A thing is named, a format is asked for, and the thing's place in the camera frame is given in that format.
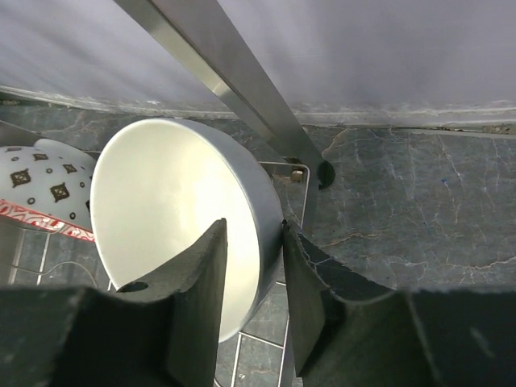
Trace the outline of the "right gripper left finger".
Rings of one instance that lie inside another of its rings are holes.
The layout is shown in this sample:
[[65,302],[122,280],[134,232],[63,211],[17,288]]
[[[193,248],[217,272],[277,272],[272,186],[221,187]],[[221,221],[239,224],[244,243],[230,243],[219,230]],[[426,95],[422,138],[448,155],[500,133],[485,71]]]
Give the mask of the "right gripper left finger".
[[213,385],[226,265],[219,219],[116,293],[2,288],[2,385]]

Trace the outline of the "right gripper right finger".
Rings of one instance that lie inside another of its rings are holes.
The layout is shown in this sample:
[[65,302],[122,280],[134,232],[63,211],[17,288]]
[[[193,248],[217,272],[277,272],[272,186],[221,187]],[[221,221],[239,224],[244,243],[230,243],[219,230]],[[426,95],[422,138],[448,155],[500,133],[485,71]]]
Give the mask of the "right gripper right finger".
[[284,223],[296,374],[306,386],[512,386],[515,288],[390,289]]

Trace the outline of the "plain white bowl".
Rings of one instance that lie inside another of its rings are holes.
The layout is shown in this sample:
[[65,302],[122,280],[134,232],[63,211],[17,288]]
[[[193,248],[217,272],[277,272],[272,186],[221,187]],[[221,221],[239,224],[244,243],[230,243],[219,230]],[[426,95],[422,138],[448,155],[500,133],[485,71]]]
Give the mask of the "plain white bowl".
[[227,221],[221,341],[264,300],[281,255],[280,199],[264,168],[232,137],[185,119],[144,119],[102,149],[90,192],[94,238],[116,288]]

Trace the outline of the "red patterned bowl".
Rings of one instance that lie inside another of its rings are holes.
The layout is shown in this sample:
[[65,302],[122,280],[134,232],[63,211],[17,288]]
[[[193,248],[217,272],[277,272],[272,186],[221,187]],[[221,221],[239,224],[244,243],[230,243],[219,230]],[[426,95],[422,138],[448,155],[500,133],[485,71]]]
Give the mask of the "red patterned bowl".
[[51,233],[94,241],[89,198],[96,160],[39,139],[1,147],[1,216]]

